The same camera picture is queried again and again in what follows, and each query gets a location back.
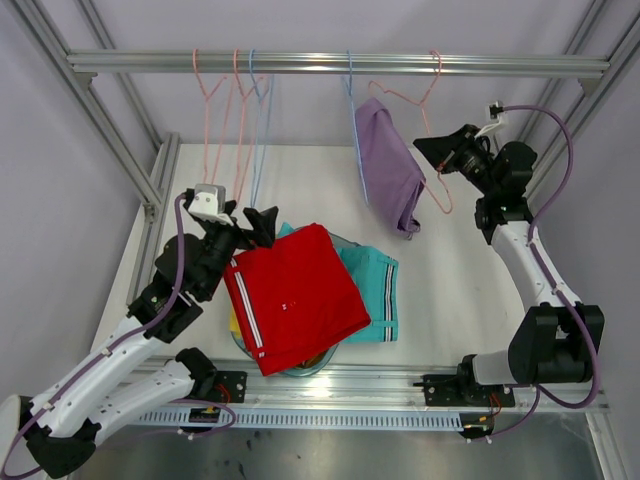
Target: hanger hook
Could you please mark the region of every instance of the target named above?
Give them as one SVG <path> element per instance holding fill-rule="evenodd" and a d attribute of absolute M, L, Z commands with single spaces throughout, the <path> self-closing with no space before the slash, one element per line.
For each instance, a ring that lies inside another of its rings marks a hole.
<path fill-rule="evenodd" d="M 238 90 L 240 90 L 240 96 L 244 97 L 244 88 L 242 88 L 240 75 L 238 75 L 238 52 L 239 50 L 237 48 L 233 51 L 233 74 L 236 77 L 236 82 L 238 83 Z"/>
<path fill-rule="evenodd" d="M 258 96 L 258 101 L 262 102 L 264 95 L 262 93 L 260 93 L 260 89 L 258 88 L 258 82 L 256 82 L 256 77 L 253 74 L 253 54 L 255 53 L 256 49 L 252 48 L 249 51 L 249 76 L 251 77 L 251 81 L 253 82 L 253 86 L 256 89 L 256 95 Z"/>
<path fill-rule="evenodd" d="M 349 59 L 349 96 L 353 96 L 353 59 L 351 58 L 351 50 L 347 50 L 347 57 Z"/>

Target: clothing pile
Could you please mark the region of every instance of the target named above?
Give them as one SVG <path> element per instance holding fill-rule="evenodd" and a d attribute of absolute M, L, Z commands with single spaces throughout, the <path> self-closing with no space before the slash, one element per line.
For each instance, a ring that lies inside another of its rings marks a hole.
<path fill-rule="evenodd" d="M 397 340 L 397 273 L 375 248 L 285 223 L 271 249 L 241 253 L 227 268 L 230 329 L 263 375 L 317 368 L 339 342 Z"/>

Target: metal rail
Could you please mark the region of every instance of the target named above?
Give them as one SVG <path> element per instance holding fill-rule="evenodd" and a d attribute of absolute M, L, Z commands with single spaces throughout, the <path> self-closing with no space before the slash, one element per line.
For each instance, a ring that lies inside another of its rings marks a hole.
<path fill-rule="evenodd" d="M 127 296 L 127 304 L 133 302 L 142 290 L 151 282 L 155 272 L 153 264 L 158 255 L 160 237 L 164 221 L 167 217 L 167 208 L 171 208 L 172 201 L 169 198 L 171 194 L 171 185 L 173 184 L 173 176 L 178 164 L 178 153 L 180 152 L 180 135 L 177 133 L 169 133 L 156 158 L 151 179 L 153 185 L 158 189 L 162 199 L 162 208 L 157 209 L 155 215 L 146 215 L 144 219 L 144 230 L 138 247 L 138 255 L 136 257 L 135 267 L 133 269 L 133 277 L 129 287 Z"/>
<path fill-rule="evenodd" d="M 610 4 L 611 0 L 591 1 L 591 4 L 585 11 L 582 20 L 578 24 L 575 33 L 571 37 L 567 48 L 565 48 L 563 52 L 565 55 L 579 55 L 580 53 L 582 53 L 582 50 L 584 49 L 587 42 L 591 39 L 597 25 L 602 20 L 602 17 L 604 17 L 604 14 Z M 560 93 L 563 85 L 564 82 L 561 78 L 549 79 L 535 104 L 545 107 L 551 106 L 554 100 L 558 97 L 558 94 Z M 538 125 L 540 124 L 540 121 L 544 116 L 545 115 L 541 112 L 531 112 L 529 118 L 518 134 L 518 140 L 524 143 L 528 143 L 533 136 L 533 132 L 536 131 Z"/>
<path fill-rule="evenodd" d="M 121 384 L 136 382 L 161 369 L 170 357 L 153 356 L 136 367 Z M 244 405 L 260 409 L 316 409 L 334 411 L 410 411 L 478 413 L 481 407 L 425 407 L 422 389 L 414 387 L 425 373 L 452 374 L 455 367 L 364 366 L 329 364 L 310 377 L 271 375 L 263 377 L 255 362 L 250 360 L 212 359 L 220 370 L 247 372 Z M 588 384 L 550 385 L 549 388 L 569 402 L 577 402 L 587 395 Z M 531 408 L 535 393 L 531 389 L 514 390 L 516 406 L 505 411 L 524 413 Z M 604 393 L 585 410 L 568 411 L 543 396 L 540 412 L 575 413 L 607 412 L 609 404 Z"/>
<path fill-rule="evenodd" d="M 595 90 L 588 97 L 582 97 L 566 117 L 567 127 L 576 141 L 585 132 L 589 123 L 596 117 L 607 99 L 625 78 L 640 58 L 640 11 L 632 19 L 629 28 L 622 35 L 611 55 L 611 68 L 602 77 Z M 540 186 L 552 167 L 566 155 L 566 141 L 559 129 L 546 151 L 540 155 L 533 178 L 527 187 L 527 196 L 531 201 L 539 194 Z"/>
<path fill-rule="evenodd" d="M 600 78 L 609 67 L 604 57 L 578 55 L 442 55 L 443 75 L 544 78 Z M 189 50 L 74 50 L 67 60 L 76 72 L 193 73 Z M 238 71 L 249 72 L 249 52 L 238 52 Z M 356 75 L 432 75 L 433 55 L 351 55 Z M 206 73 L 233 72 L 233 52 L 200 51 L 198 68 Z M 256 52 L 253 71 L 263 74 L 347 74 L 343 53 Z"/>

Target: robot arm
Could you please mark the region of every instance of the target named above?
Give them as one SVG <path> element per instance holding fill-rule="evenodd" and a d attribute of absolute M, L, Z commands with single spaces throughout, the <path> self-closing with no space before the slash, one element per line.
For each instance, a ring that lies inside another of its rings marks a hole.
<path fill-rule="evenodd" d="M 499 105 L 489 110 L 504 124 Z M 471 405 L 487 399 L 479 386 L 589 381 L 593 359 L 567 305 L 578 312 L 596 352 L 604 327 L 600 308 L 582 304 L 560 277 L 537 230 L 531 229 L 533 216 L 524 192 L 536 153 L 524 143 L 509 142 L 494 156 L 481 134 L 465 125 L 448 137 L 414 141 L 437 171 L 462 173 L 484 195 L 476 203 L 476 226 L 507 266 L 527 312 L 506 350 L 467 355 L 458 366 L 458 387 Z"/>
<path fill-rule="evenodd" d="M 75 471 L 97 446 L 146 411 L 182 398 L 220 399 L 215 388 L 223 376 L 195 348 L 182 350 L 147 378 L 114 389 L 200 316 L 197 302 L 212 299 L 236 249 L 273 245 L 278 209 L 244 209 L 253 230 L 241 229 L 230 216 L 235 202 L 225 203 L 224 195 L 223 187 L 197 185 L 176 199 L 178 236 L 156 259 L 153 281 L 129 306 L 127 317 L 60 382 L 22 399 L 20 429 L 33 458 L 50 477 Z M 181 199 L 204 229 L 204 238 L 182 232 Z"/>

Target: aluminum frame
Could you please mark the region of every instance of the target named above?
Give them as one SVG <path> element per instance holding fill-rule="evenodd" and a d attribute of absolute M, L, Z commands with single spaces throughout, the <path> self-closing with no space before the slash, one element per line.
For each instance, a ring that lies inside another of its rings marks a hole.
<path fill-rule="evenodd" d="M 152 280 L 155 271 L 153 262 L 158 254 L 160 237 L 167 217 L 167 209 L 171 207 L 169 194 L 171 193 L 171 185 L 173 184 L 181 143 L 179 134 L 168 134 L 156 157 L 151 177 L 154 186 L 161 192 L 163 207 L 158 209 L 156 214 L 145 216 L 133 277 L 127 294 L 127 303 L 133 302 Z"/>
<path fill-rule="evenodd" d="M 586 417 L 605 480 L 630 478 L 620 456 L 610 416 L 604 413 L 588 412 Z"/>
<path fill-rule="evenodd" d="M 611 0 L 592 0 L 591 4 L 582 16 L 582 20 L 578 24 L 576 31 L 571 37 L 567 48 L 565 48 L 565 55 L 578 55 L 582 52 L 585 44 L 591 38 L 594 29 L 602 20 L 607 7 L 611 4 Z M 544 90 L 540 93 L 540 96 L 535 102 L 535 105 L 544 107 L 550 106 L 553 101 L 558 97 L 560 89 L 564 82 L 561 79 L 554 78 L 549 80 L 544 87 Z M 531 112 L 529 118 L 522 126 L 517 138 L 521 142 L 527 143 L 533 132 L 538 128 L 540 121 L 544 118 L 544 114 L 541 112 Z"/>
<path fill-rule="evenodd" d="M 603 57 L 578 55 L 442 55 L 442 75 L 546 78 L 601 78 L 609 68 Z M 67 57 L 76 72 L 193 73 L 191 50 L 73 50 Z M 433 75 L 433 55 L 351 54 L 354 75 Z M 249 73 L 249 52 L 237 56 L 238 72 Z M 198 52 L 201 73 L 232 73 L 233 51 Z M 350 72 L 349 55 L 257 51 L 253 71 L 260 74 Z"/>
<path fill-rule="evenodd" d="M 610 67 L 598 83 L 593 92 L 574 104 L 574 108 L 566 118 L 566 124 L 574 140 L 580 138 L 587 126 L 602 108 L 604 102 L 620 84 L 625 74 L 640 57 L 640 11 L 636 13 L 630 26 L 622 35 L 618 45 L 611 54 Z M 566 154 L 566 141 L 562 132 L 558 129 L 553 136 L 549 147 L 540 155 L 535 165 L 533 178 L 527 188 L 529 199 L 534 198 L 540 192 L 545 177 L 553 166 Z"/>

